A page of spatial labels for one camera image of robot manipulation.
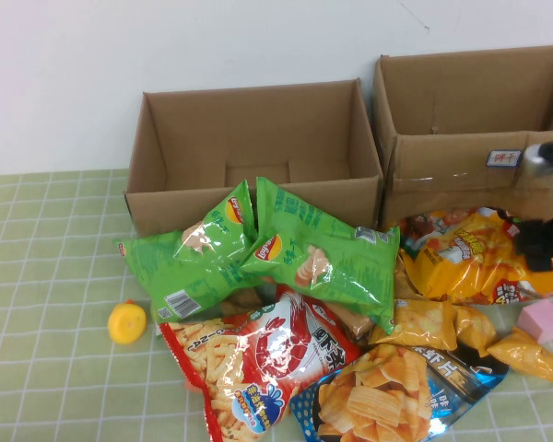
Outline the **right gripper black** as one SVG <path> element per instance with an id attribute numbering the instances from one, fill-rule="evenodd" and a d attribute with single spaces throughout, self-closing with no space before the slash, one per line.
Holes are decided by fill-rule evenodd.
<path id="1" fill-rule="evenodd" d="M 532 272 L 553 271 L 553 218 L 522 221 L 508 211 L 498 208 L 498 217 L 507 224 L 517 225 L 520 232 L 515 237 L 515 248 L 528 256 L 528 268 Z"/>

